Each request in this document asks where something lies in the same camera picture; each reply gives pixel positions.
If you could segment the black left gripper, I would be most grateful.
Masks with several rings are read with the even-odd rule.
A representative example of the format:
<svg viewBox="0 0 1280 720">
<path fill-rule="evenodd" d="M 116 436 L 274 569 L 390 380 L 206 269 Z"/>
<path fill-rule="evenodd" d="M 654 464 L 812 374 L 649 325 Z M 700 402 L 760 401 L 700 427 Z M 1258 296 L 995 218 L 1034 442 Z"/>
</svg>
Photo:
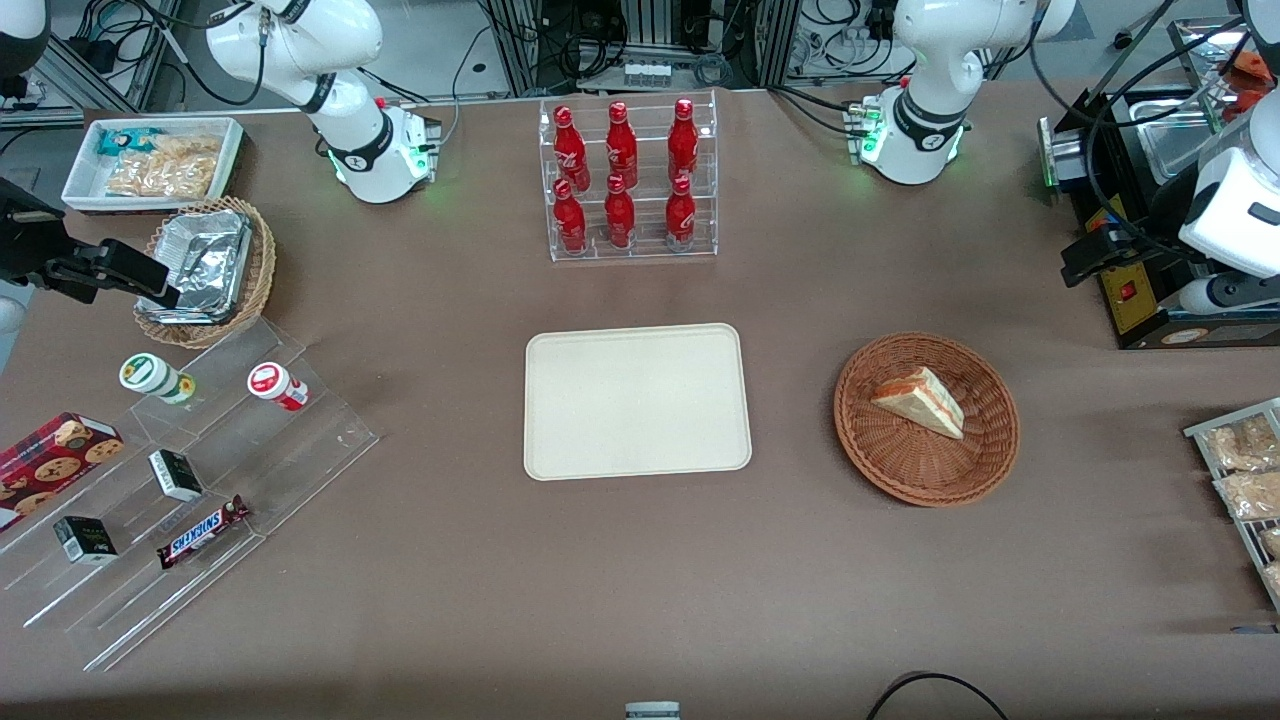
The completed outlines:
<svg viewBox="0 0 1280 720">
<path fill-rule="evenodd" d="M 1212 265 L 1213 260 L 1179 240 L 1198 177 L 1198 167 L 1188 165 L 1158 187 L 1149 201 L 1151 238 L 1142 240 L 1140 245 L 1120 225 L 1101 225 L 1076 237 L 1061 251 L 1064 284 L 1074 288 L 1091 277 L 1137 263 L 1152 272 L 1192 263 Z"/>
</svg>

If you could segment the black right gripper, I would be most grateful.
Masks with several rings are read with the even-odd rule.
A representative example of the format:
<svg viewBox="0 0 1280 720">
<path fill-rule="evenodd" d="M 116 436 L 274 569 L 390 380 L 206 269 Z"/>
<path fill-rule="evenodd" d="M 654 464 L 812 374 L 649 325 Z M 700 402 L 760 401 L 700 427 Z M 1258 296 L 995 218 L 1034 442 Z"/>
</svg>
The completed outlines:
<svg viewBox="0 0 1280 720">
<path fill-rule="evenodd" d="M 170 269 L 118 240 L 104 240 L 92 256 L 70 255 L 64 213 L 1 178 L 1 281 L 26 286 L 41 273 L 42 287 L 77 302 L 93 302 L 100 290 L 120 290 L 175 309 L 180 292 Z"/>
</svg>

